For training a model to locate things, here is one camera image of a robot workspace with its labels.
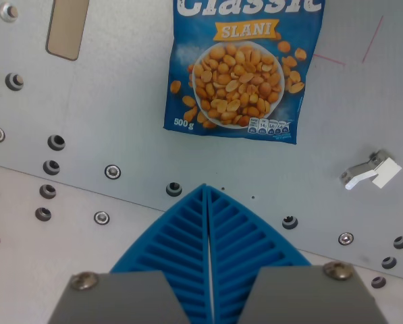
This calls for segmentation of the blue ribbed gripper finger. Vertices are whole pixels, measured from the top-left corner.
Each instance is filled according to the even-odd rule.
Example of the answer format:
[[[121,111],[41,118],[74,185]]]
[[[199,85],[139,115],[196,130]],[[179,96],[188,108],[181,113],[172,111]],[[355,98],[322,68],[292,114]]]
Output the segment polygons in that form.
[[[354,267],[312,265],[244,205],[207,187],[216,323],[386,323]]]
[[[212,323],[207,186],[160,216],[123,253],[111,273],[164,274],[191,323]]]

